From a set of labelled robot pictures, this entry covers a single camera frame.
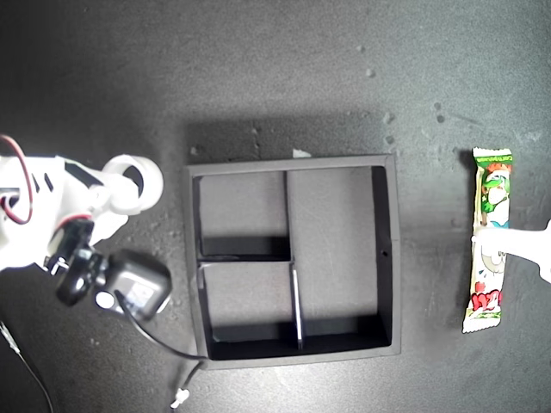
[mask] black box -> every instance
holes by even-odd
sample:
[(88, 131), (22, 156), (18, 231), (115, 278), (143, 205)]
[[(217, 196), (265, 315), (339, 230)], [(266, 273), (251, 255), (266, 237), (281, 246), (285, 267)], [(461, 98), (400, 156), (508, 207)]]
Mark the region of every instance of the black box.
[(400, 352), (392, 155), (195, 165), (185, 185), (206, 368)]

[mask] small hole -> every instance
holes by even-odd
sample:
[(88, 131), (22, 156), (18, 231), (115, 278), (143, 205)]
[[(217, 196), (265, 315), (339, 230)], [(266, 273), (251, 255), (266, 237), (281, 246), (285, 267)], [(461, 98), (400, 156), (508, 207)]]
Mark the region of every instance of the small hole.
[(40, 187), (38, 186), (38, 182), (36, 181), (34, 174), (33, 174), (33, 182), (34, 182), (34, 189), (36, 189), (36, 193), (38, 194), (40, 192)]
[(11, 198), (9, 198), (9, 207), (13, 208), (18, 200), (19, 200), (18, 196), (12, 196)]
[(136, 167), (131, 166), (124, 171), (123, 175), (136, 184), (138, 187), (138, 196), (141, 196), (142, 192), (144, 192), (144, 177), (140, 174)]
[(52, 181), (50, 181), (50, 177), (48, 176), (48, 174), (44, 174), (44, 181), (46, 182), (46, 185), (50, 189), (50, 192), (53, 192)]

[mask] black cable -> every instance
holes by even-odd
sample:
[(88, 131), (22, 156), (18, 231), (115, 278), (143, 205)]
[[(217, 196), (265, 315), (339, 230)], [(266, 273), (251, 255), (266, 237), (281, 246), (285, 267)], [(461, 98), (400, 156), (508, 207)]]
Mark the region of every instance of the black cable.
[(25, 368), (27, 368), (28, 372), (31, 374), (31, 376), (33, 376), (34, 381), (36, 381), (36, 383), (42, 390), (42, 394), (44, 394), (44, 398), (48, 403), (48, 409), (50, 413), (54, 413), (53, 403), (52, 403), (52, 399), (50, 398), (50, 393), (48, 393), (47, 388), (44, 386), (44, 383), (42, 383), (42, 380), (40, 379), (38, 374), (34, 372), (33, 368), (25, 360), (25, 357), (23, 357), (23, 354), (21, 353), (21, 350), (19, 349), (19, 346), (17, 345), (15, 338), (11, 335), (8, 328), (3, 322), (0, 322), (0, 332), (2, 333), (2, 336), (4, 336), (4, 338), (6, 339), (6, 341), (8, 342), (9, 346), (14, 351), (14, 353), (16, 353), (19, 356)]
[(42, 380), (40, 380), (38, 378), (38, 376), (34, 373), (33, 369), (27, 363), (27, 361), (23, 358), (21, 353), (19, 353), (18, 355), (19, 355), (19, 358), (21, 359), (21, 361), (23, 362), (23, 364), (25, 365), (25, 367), (27, 368), (28, 372), (31, 373), (31, 376), (33, 376), (34, 381), (36, 381), (36, 383), (38, 383), (38, 385), (40, 386), (40, 389), (42, 390), (42, 393), (44, 394), (44, 398), (46, 399), (46, 401), (48, 403), (48, 408), (50, 409), (50, 413), (53, 413), (53, 404), (52, 404), (52, 399), (50, 398), (50, 393), (48, 393), (48, 390), (46, 390), (46, 387), (42, 383)]
[(188, 374), (188, 377), (183, 382), (182, 387), (180, 387), (181, 389), (187, 389), (188, 388), (189, 383), (191, 382), (192, 378), (197, 374), (199, 369), (201, 369), (201, 367), (203, 367), (204, 364), (205, 364), (204, 361), (199, 361), (197, 364), (195, 364), (195, 367), (193, 367), (191, 369), (191, 371)]
[(121, 306), (122, 312), (124, 312), (124, 315), (127, 316), (128, 321), (130, 322), (130, 324), (133, 325), (134, 328), (137, 331), (139, 331), (139, 333), (143, 337), (145, 337), (147, 340), (149, 340), (153, 344), (156, 344), (157, 346), (159, 346), (163, 350), (168, 351), (169, 353), (171, 353), (173, 355), (176, 355), (178, 357), (182, 357), (183, 359), (194, 360), (194, 361), (207, 360), (207, 357), (204, 357), (202, 355), (184, 353), (182, 351), (176, 350), (175, 348), (169, 346), (168, 344), (165, 344), (164, 342), (161, 342), (159, 339), (157, 339), (155, 336), (153, 336), (149, 331), (144, 329), (141, 326), (141, 324), (138, 322), (138, 320), (136, 320), (136, 318), (130, 312), (130, 309), (127, 306), (124, 295), (122, 295), (122, 293), (119, 290), (115, 291), (115, 297), (117, 298), (117, 301), (119, 302), (119, 305)]

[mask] dark gray table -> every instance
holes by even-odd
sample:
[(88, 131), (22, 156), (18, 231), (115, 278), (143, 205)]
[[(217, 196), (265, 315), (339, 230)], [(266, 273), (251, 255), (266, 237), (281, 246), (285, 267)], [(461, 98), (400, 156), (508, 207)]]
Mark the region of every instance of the dark gray table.
[[(551, 285), (534, 264), (508, 261), (498, 328), (461, 333), (465, 151), (513, 150), (511, 226), (551, 217), (550, 32), (549, 1), (4, 1), (0, 129), (29, 154), (159, 163), (163, 199), (102, 249), (168, 263), (176, 299), (151, 328), (189, 351), (186, 162), (398, 154), (402, 354), (204, 373), (182, 411), (550, 411)], [(64, 308), (54, 287), (37, 269), (0, 275), (0, 307), (58, 411), (166, 411), (191, 365), (90, 302)], [(0, 363), (0, 411), (45, 411), (2, 341)]]

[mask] red wire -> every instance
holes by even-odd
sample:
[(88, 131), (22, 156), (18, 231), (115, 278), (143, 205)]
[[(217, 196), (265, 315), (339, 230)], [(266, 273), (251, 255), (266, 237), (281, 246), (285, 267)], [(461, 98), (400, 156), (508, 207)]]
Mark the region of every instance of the red wire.
[(9, 206), (9, 201), (6, 200), (5, 197), (3, 198), (4, 202), (2, 202), (2, 209), (6, 212), (8, 218), (10, 218), (16, 224), (25, 225), (33, 217), (33, 187), (31, 186), (31, 178), (28, 174), (27, 164), (25, 163), (25, 154), (13, 138), (0, 134), (0, 139), (6, 142), (11, 147), (11, 149), (14, 150), (23, 169), (23, 175), (25, 175), (25, 181), (27, 183), (28, 190), (28, 216), (27, 219), (22, 219), (15, 215), (14, 212), (11, 210), (11, 207)]
[(68, 217), (65, 217), (61, 219), (61, 222), (59, 222), (58, 226), (56, 227), (55, 231), (57, 231), (59, 228), (61, 228), (63, 225), (68, 223), (69, 221), (73, 221), (74, 219), (92, 219), (92, 216), (89, 213), (77, 213), (76, 215), (69, 215)]

